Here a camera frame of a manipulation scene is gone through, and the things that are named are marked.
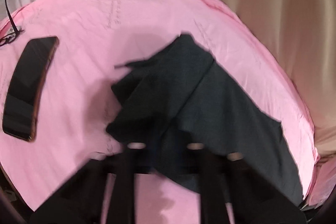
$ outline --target eyeglasses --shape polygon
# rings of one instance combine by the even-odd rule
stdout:
[[[0,47],[4,46],[6,44],[11,44],[12,42],[14,42],[15,39],[17,39],[17,37],[19,36],[19,34],[22,32],[22,30],[18,29],[13,21],[13,18],[9,12],[8,9],[8,5],[7,5],[7,0],[5,0],[5,6],[6,6],[6,10],[7,10],[7,15],[9,17],[9,21],[12,25],[12,32],[10,32],[9,34],[5,35],[4,37],[0,38]]]

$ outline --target smartphone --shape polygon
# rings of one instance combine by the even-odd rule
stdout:
[[[58,45],[57,37],[30,40],[23,50],[9,84],[2,129],[13,137],[33,141],[41,90]]]

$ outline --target black garment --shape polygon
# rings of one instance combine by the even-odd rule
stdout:
[[[281,123],[261,112],[210,53],[181,35],[133,70],[112,91],[122,104],[106,131],[117,141],[156,140],[153,166],[197,191],[196,179],[182,175],[181,153],[189,142],[213,153],[241,152],[245,160],[295,205],[302,202],[298,169]]]

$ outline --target black frame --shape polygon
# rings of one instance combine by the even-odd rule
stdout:
[[[25,218],[27,221],[32,210],[21,200],[21,204],[13,207],[14,203],[10,203],[4,194],[1,187],[4,187],[5,174],[0,170],[0,223],[22,223],[22,219],[18,217],[17,211]],[[11,186],[14,193],[17,193],[13,186]],[[310,224],[329,224],[336,223],[336,187],[332,191],[330,197],[327,199],[325,204],[319,210],[317,215],[310,221]]]

